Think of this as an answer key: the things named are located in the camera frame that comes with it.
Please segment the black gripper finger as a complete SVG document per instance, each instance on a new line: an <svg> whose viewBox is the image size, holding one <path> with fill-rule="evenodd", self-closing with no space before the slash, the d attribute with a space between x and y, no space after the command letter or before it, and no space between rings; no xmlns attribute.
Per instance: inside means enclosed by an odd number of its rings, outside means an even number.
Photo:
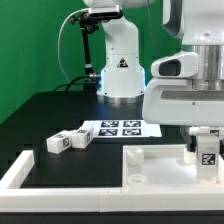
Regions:
<svg viewBox="0 0 224 224"><path fill-rule="evenodd" d="M189 134L190 128L187 126L180 127L180 133L185 140L187 151L194 152L196 150L196 137Z"/></svg>

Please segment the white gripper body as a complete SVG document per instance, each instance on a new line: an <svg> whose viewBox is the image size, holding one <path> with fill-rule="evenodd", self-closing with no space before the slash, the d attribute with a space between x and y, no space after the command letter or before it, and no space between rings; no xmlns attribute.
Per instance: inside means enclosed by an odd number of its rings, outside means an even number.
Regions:
<svg viewBox="0 0 224 224"><path fill-rule="evenodd" d="M224 127L224 91L193 90L187 79L153 78L142 117L150 124Z"/></svg>

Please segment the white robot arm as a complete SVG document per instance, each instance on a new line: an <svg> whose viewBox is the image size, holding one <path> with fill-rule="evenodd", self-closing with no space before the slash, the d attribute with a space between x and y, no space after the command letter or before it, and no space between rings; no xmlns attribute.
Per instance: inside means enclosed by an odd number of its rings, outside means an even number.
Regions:
<svg viewBox="0 0 224 224"><path fill-rule="evenodd" d="M224 127L224 0L163 0L163 26L180 38L181 51L154 61L145 81L139 63L136 26L119 13L146 0L84 0L88 17L101 19L106 34L106 66L100 99L143 99L149 124L195 127L185 132L190 149L217 152Z"/></svg>

